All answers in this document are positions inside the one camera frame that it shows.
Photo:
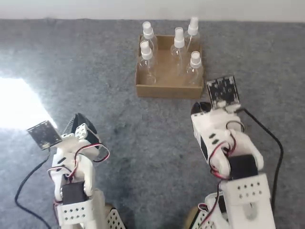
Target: white plastic bracket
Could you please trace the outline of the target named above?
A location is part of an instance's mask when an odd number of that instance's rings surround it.
[[[234,229],[275,229],[266,174],[222,181],[229,224]]]

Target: cardboard tray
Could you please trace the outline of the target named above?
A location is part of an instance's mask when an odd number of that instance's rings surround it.
[[[140,40],[138,47],[138,58],[141,56]],[[171,73],[171,52],[170,48],[174,41],[174,36],[157,35],[157,83],[154,85],[141,84],[141,75],[138,72],[138,66],[135,73],[135,86],[139,97],[154,98],[185,98],[200,99],[203,91],[203,80],[196,86],[184,86],[183,79]],[[202,47],[200,45],[200,55],[202,57]]]

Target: white spray nozzle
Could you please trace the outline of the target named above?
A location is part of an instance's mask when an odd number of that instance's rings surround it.
[[[184,34],[183,34],[183,28],[181,27],[177,27],[175,29],[174,45],[178,49],[184,47]]]
[[[153,57],[152,50],[149,47],[149,43],[147,41],[141,42],[140,48],[141,48],[141,55],[142,55],[143,59],[149,60]]]
[[[195,36],[198,33],[198,18],[197,17],[191,17],[191,21],[190,21],[187,33],[191,36]]]
[[[153,38],[153,28],[152,25],[149,21],[146,21],[143,23],[143,35],[146,39],[151,39]]]
[[[200,58],[200,53],[198,51],[192,52],[190,65],[193,68],[201,67],[201,58]]]

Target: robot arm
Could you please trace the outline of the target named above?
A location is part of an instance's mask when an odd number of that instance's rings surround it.
[[[264,159],[244,132],[233,76],[207,82],[211,103],[191,112],[194,136],[211,173],[221,178],[217,193],[205,198],[189,228],[275,229]]]

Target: gray carpet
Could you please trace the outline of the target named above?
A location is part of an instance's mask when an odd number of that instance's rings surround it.
[[[94,123],[110,159],[97,167],[97,187],[130,229],[181,228],[191,207],[216,191],[192,134],[192,100],[138,98],[136,48],[142,21],[0,21],[0,78],[22,78],[62,131],[75,112]],[[173,34],[186,21],[152,21]],[[305,24],[201,22],[207,77],[234,73],[242,104],[282,141],[275,222],[305,228]],[[11,88],[7,97],[17,94]],[[1,112],[9,112],[9,106]],[[30,109],[20,112],[20,120]],[[269,186],[277,144],[241,115],[264,156]],[[0,129],[0,228],[44,228],[14,204],[25,175],[46,156],[22,129]],[[56,228],[49,161],[24,187],[20,202]]]

